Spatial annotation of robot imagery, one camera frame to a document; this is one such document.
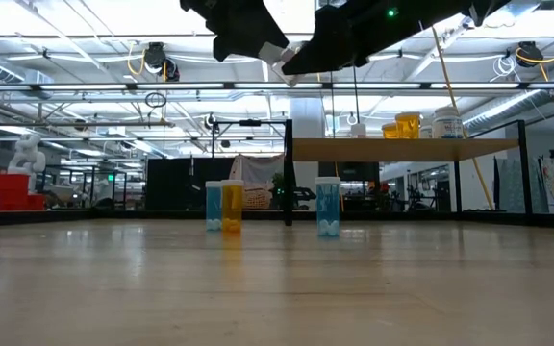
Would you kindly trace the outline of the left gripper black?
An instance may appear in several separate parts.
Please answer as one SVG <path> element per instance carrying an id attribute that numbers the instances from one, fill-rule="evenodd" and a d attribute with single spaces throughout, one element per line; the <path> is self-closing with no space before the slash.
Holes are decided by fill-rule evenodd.
<path id="1" fill-rule="evenodd" d="M 289 41 L 278 27 L 264 0 L 179 0 L 185 12 L 194 11 L 213 27 L 213 56 L 223 62 L 230 55 L 259 58 L 269 43 L 285 49 Z"/>

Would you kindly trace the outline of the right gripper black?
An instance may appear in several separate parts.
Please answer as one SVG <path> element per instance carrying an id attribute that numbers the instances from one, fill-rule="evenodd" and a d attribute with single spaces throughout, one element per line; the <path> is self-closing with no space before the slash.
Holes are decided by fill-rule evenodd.
<path id="1" fill-rule="evenodd" d="M 338 71 L 460 12 L 460 0 L 344 0 L 315 12 L 312 39 L 282 67 L 286 75 Z"/>

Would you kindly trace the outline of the wooden shelf black legs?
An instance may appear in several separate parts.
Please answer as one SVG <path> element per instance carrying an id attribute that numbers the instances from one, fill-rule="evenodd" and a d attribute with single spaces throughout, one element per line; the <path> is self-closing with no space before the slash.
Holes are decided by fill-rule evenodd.
<path id="1" fill-rule="evenodd" d="M 300 162 L 443 162 L 454 169 L 455 210 L 451 212 L 418 211 L 373 213 L 348 211 L 343 218 L 363 220 L 434 220 L 471 221 L 499 224 L 530 224 L 534 219 L 529 156 L 526 143 L 525 122 L 516 120 L 516 139 L 485 138 L 478 134 L 468 139 L 382 139 L 382 138 L 295 138 L 292 122 L 286 122 L 284 157 L 285 204 L 283 218 L 290 226 L 298 217 L 293 212 L 293 164 Z M 463 210 L 460 163 L 500 151 L 517 149 L 520 156 L 521 184 L 523 188 L 524 213 Z"/>

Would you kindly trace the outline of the white draped cloth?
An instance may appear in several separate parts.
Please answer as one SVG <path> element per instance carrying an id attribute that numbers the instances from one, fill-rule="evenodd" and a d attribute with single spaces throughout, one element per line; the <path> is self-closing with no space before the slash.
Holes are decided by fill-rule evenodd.
<path id="1" fill-rule="evenodd" d="M 238 155 L 234 158 L 229 179 L 243 181 L 245 210 L 275 209 L 273 188 L 275 177 L 283 177 L 284 155 L 257 158 Z"/>

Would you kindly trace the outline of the small clear bottle middle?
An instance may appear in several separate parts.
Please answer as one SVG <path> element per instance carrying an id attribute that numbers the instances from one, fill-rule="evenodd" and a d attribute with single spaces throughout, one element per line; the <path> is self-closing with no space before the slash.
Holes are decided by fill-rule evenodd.
<path id="1" fill-rule="evenodd" d="M 340 178 L 318 177 L 315 180 L 315 210 L 319 236 L 340 235 Z"/>

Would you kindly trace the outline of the small orange pill vial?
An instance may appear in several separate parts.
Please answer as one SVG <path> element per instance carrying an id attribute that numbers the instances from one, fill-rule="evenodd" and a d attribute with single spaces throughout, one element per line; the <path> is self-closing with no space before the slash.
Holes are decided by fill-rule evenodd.
<path id="1" fill-rule="evenodd" d="M 222 181 L 222 231 L 240 234 L 242 229 L 244 182 L 241 180 Z"/>

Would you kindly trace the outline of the small blue pill vial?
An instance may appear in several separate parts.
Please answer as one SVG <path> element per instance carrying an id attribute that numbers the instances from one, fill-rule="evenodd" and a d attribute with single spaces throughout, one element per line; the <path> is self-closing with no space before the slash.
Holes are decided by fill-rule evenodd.
<path id="1" fill-rule="evenodd" d="M 208 232 L 220 232 L 222 229 L 221 181 L 208 181 L 206 188 L 206 227 Z"/>

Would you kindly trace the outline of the red boxes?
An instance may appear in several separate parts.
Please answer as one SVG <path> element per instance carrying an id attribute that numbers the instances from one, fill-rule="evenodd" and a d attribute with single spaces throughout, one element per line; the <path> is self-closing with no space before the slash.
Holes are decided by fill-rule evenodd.
<path id="1" fill-rule="evenodd" d="M 29 191 L 29 176 L 0 174 L 0 211 L 44 210 L 44 197 Z"/>

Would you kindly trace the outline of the black partition wall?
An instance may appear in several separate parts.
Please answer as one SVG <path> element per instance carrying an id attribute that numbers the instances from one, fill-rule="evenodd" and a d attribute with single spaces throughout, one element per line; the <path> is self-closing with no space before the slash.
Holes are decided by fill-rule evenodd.
<path id="1" fill-rule="evenodd" d="M 145 185 L 145 207 L 148 210 L 204 209 L 206 182 L 230 180 L 234 158 L 149 161 Z M 281 186 L 283 177 L 273 179 L 275 183 L 273 190 Z"/>

